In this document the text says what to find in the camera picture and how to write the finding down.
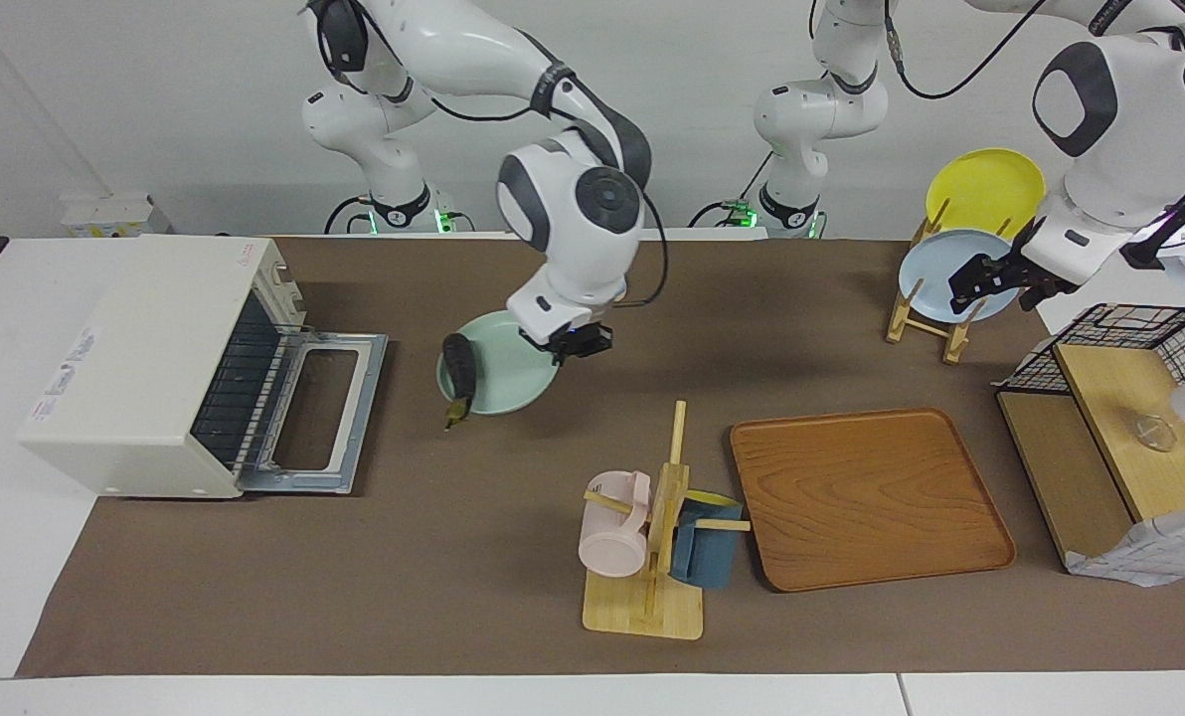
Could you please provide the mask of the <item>pale green plate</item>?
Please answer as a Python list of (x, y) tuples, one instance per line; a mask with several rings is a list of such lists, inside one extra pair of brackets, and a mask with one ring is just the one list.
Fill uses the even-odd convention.
[[(482, 314), (455, 332), (470, 340), (478, 358), (478, 396), (470, 404), (473, 414), (497, 416), (520, 411), (538, 399), (556, 379), (558, 367), (552, 366), (551, 354), (523, 340), (520, 322), (510, 311)], [(436, 377), (438, 389), (450, 402), (451, 386), (441, 350)]]

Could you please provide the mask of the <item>dark purple eggplant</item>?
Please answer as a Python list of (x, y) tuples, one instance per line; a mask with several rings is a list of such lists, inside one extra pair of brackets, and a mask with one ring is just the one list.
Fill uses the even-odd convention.
[(470, 404), (478, 396), (478, 358), (470, 340), (460, 332), (451, 332), (443, 338), (441, 358), (451, 386), (451, 398), (448, 399), (446, 411), (446, 431), (450, 431), (453, 426), (468, 418)]

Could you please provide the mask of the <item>glass oven door with handle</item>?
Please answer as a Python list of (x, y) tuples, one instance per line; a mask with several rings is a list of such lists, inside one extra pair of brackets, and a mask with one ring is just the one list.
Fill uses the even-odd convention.
[[(241, 439), (238, 456), (231, 466), (235, 488), (241, 493), (351, 493), (370, 414), (373, 413), (385, 350), (387, 335), (383, 334), (302, 330), (280, 335), (270, 367), (262, 376), (254, 415)], [(344, 396), (341, 417), (329, 423), (335, 431), (326, 466), (315, 469), (286, 468), (274, 461), (274, 453), (305, 362), (314, 352), (353, 353), (356, 364)]]

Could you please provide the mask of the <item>metal oven rack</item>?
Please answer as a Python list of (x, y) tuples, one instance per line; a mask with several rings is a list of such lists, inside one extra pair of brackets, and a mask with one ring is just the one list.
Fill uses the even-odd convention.
[(232, 472), (257, 462), (292, 371), (294, 322), (275, 322), (251, 290), (214, 376), (201, 399), (191, 436)]

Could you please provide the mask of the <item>white toaster oven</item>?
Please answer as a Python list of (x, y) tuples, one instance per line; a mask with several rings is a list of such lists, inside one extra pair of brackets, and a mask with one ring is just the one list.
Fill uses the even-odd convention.
[(246, 494), (191, 426), (251, 290), (275, 322), (312, 330), (274, 239), (135, 237), (17, 443), (98, 496)]

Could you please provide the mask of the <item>light blue plate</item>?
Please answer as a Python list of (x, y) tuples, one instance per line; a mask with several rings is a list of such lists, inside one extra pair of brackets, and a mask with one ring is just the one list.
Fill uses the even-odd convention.
[(960, 228), (946, 230), (920, 241), (899, 267), (899, 290), (911, 300), (911, 308), (936, 322), (962, 322), (971, 311), (952, 309), (948, 280), (978, 254), (1001, 258), (1010, 242), (986, 231)]

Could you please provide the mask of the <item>wooden dish rack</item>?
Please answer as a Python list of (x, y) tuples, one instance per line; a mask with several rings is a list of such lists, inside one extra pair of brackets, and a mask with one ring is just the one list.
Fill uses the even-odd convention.
[[(934, 234), (928, 232), (928, 222), (925, 222), (925, 219), (922, 220), (914, 234), (910, 249), (918, 245), (920, 241), (927, 239), (931, 235)], [(942, 338), (944, 341), (941, 357), (942, 362), (946, 364), (957, 364), (962, 353), (965, 353), (966, 345), (971, 341), (971, 326), (973, 326), (974, 322), (994, 317), (994, 314), (1007, 307), (1007, 305), (1011, 303), (1011, 300), (1014, 300), (1016, 294), (1018, 294), (1018, 290), (1003, 290), (1000, 294), (989, 295), (989, 298), (982, 298), (978, 300), (978, 302), (971, 303), (969, 307), (965, 309), (971, 311), (971, 314), (962, 322), (936, 322), (929, 320), (920, 313), (916, 313), (911, 308), (911, 300), (905, 295), (902, 295), (902, 292), (899, 290), (898, 271), (897, 298), (893, 299), (891, 318), (889, 318), (888, 330), (885, 330), (885, 340), (889, 343), (899, 343), (907, 330), (928, 332), (930, 335), (939, 335), (939, 338)]]

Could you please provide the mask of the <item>yellow plate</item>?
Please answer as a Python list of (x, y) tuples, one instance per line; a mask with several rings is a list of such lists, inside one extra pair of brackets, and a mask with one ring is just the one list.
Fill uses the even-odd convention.
[(1010, 242), (1032, 220), (1046, 191), (1043, 172), (1020, 151), (968, 151), (933, 175), (925, 226), (929, 234), (979, 230)]

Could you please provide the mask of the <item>wooden shelf unit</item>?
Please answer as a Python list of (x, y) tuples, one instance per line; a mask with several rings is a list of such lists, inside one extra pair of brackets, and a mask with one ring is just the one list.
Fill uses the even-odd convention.
[[(1069, 550), (1101, 556), (1138, 522), (1185, 509), (1185, 422), (1157, 354), (1075, 345), (1055, 354), (1075, 396), (1007, 394), (997, 403), (1064, 565)], [(1138, 414), (1173, 426), (1176, 450), (1140, 445)]]

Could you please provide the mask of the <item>pink mug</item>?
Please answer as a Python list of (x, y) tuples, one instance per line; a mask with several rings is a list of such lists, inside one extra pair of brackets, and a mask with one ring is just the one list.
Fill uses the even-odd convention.
[(579, 560), (589, 571), (624, 578), (642, 570), (651, 517), (651, 475), (641, 471), (602, 472), (587, 486)]

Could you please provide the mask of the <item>brown wooden serving tray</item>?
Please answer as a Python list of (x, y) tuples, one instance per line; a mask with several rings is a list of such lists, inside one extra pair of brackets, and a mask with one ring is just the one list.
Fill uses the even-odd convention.
[(947, 413), (757, 418), (729, 433), (766, 583), (806, 593), (1001, 570), (1016, 541)]

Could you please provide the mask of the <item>dark blue mug yellow inside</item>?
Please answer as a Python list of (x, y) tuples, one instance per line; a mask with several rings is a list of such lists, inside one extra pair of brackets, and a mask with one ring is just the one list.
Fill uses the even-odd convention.
[(739, 533), (698, 528), (700, 518), (743, 520), (743, 504), (728, 496), (687, 490), (671, 544), (670, 577), (702, 589), (724, 589), (732, 574)]

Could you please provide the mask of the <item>wooden mug tree stand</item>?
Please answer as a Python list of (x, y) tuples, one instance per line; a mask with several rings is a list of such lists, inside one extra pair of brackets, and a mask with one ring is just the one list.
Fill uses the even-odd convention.
[(646, 525), (647, 556), (642, 570), (607, 578), (587, 568), (583, 626), (646, 637), (694, 640), (705, 629), (702, 588), (670, 577), (675, 522), (685, 492), (692, 490), (691, 468), (683, 462), (687, 404), (675, 402), (670, 458), (659, 477), (651, 477), (651, 517)]

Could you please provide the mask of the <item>white box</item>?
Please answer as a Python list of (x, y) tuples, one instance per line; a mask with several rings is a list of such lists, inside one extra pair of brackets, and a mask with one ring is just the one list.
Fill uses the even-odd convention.
[(62, 194), (62, 230), (75, 239), (129, 239), (175, 230), (150, 194)]

